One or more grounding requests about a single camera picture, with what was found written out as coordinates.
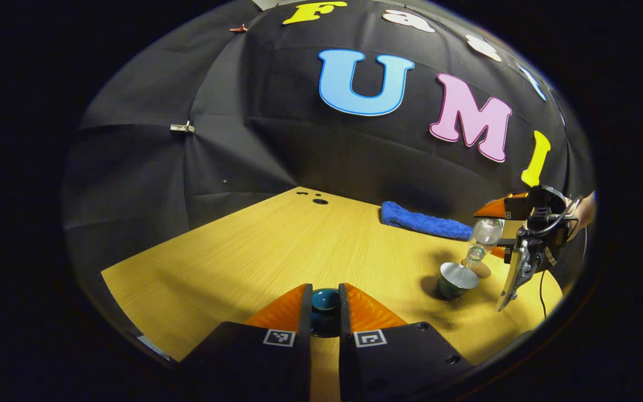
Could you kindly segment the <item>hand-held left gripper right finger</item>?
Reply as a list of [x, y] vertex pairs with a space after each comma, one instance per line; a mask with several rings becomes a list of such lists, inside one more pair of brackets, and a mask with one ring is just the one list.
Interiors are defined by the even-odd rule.
[[409, 401], [474, 368], [431, 323], [406, 322], [349, 283], [339, 295], [342, 401]]

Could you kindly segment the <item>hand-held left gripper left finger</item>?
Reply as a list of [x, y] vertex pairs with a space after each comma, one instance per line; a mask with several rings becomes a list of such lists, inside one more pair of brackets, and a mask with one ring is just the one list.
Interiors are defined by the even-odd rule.
[[220, 323], [179, 364], [203, 401], [308, 401], [312, 285]]

